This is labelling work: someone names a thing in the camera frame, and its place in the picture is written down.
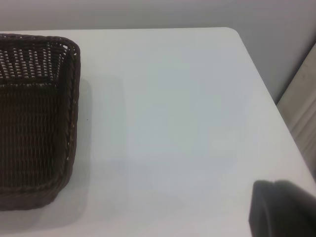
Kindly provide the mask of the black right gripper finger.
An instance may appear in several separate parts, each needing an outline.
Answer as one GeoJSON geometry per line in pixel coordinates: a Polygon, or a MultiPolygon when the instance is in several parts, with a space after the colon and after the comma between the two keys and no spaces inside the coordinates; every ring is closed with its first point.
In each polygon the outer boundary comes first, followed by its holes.
{"type": "Polygon", "coordinates": [[[257,180],[248,221],[253,237],[314,237],[316,197],[289,181],[257,180]]]}

